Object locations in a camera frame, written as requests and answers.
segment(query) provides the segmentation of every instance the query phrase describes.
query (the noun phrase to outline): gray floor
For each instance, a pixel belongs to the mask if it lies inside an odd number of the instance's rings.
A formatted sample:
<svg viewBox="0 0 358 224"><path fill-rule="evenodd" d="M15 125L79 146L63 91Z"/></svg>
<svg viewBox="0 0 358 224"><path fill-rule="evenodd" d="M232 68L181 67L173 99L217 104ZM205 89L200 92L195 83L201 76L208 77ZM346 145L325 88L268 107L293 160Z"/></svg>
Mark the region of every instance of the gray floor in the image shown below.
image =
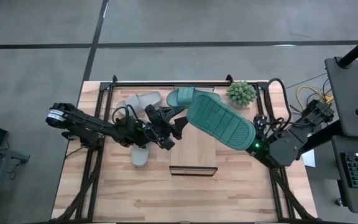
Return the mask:
<svg viewBox="0 0 358 224"><path fill-rule="evenodd" d="M102 0L0 0L0 44L91 43ZM110 0L100 43L358 40L358 1ZM325 72L324 59L353 46L98 49L90 80L210 80L278 77L286 86ZM45 123L54 102L76 103L89 49L0 50L0 127L13 149L31 154L0 194L0 223L47 220L67 142ZM326 75L301 85L320 89ZM295 85L287 89L296 101ZM303 103L310 93L301 92ZM339 197L330 146L308 169L318 215L358 223Z"/></svg>

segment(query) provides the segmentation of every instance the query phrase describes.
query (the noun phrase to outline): white paper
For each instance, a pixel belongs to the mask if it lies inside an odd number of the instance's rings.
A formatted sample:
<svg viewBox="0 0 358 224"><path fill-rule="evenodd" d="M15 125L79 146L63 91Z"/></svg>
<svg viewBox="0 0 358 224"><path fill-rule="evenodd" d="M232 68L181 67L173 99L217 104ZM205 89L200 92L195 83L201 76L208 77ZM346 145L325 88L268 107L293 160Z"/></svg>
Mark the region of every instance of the white paper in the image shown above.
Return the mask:
<svg viewBox="0 0 358 224"><path fill-rule="evenodd" d="M314 159L314 149L302 154L303 163L308 167L316 167L316 161Z"/></svg>

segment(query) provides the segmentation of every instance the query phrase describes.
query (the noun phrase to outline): green slide sandal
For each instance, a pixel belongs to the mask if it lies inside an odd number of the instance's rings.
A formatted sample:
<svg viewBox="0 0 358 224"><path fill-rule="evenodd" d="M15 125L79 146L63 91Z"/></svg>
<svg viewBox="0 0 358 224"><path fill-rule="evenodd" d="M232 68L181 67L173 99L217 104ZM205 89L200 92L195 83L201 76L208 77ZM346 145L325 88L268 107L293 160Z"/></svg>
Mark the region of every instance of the green slide sandal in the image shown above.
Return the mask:
<svg viewBox="0 0 358 224"><path fill-rule="evenodd" d="M197 97L186 117L198 129L238 151L246 150L255 139L255 128L250 121L208 95Z"/></svg>
<svg viewBox="0 0 358 224"><path fill-rule="evenodd" d="M170 106L184 106L188 108L193 100L201 95L209 95L217 99L221 98L217 93L196 90L194 87L186 87L170 92L167 96L167 104Z"/></svg>

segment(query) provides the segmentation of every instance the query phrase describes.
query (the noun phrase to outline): potted succulent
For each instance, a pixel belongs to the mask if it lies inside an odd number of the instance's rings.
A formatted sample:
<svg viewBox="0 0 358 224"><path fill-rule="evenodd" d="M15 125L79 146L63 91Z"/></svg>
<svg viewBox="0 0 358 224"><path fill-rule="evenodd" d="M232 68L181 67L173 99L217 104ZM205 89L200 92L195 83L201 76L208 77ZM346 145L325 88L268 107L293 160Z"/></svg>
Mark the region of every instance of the potted succulent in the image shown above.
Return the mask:
<svg viewBox="0 0 358 224"><path fill-rule="evenodd" d="M229 101L239 108L249 106L249 103L256 99L255 88L245 81L232 83L226 91Z"/></svg>

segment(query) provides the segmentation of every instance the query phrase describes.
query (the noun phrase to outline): wooden tabletop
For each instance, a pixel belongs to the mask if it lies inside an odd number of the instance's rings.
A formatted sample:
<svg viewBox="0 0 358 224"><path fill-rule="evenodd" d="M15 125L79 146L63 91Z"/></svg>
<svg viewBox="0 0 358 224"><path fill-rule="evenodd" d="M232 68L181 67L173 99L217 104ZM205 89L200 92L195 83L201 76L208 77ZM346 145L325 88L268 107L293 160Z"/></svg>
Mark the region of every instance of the wooden tabletop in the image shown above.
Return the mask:
<svg viewBox="0 0 358 224"><path fill-rule="evenodd" d="M84 82L78 108L94 115L100 82ZM221 95L226 102L227 87L204 89ZM131 94L159 91L165 97L174 87L115 87L111 112L121 100ZM282 89L278 83L270 88L275 116L288 117ZM100 118L103 118L106 97ZM245 118L253 120L257 114L256 103L237 110ZM139 116L146 118L145 113ZM191 124L183 131L183 139L176 142L171 151L151 147L148 163L143 168L131 164L131 149L120 146L111 138L106 139L96 199L95 222L254 222L276 221L273 193L266 167L246 152L235 151L221 144ZM201 139L192 136L202 135ZM191 144L193 147L212 147L214 162L218 167L213 177L171 176L169 165L173 153ZM72 141L67 153L78 149L80 143ZM69 206L81 185L86 149L68 157L58 187L52 218L61 215ZM303 161L295 161L287 167L290 188L300 203L313 216L317 216L310 185ZM280 191L283 212L286 214L284 196ZM85 200L85 211L88 208Z"/></svg>

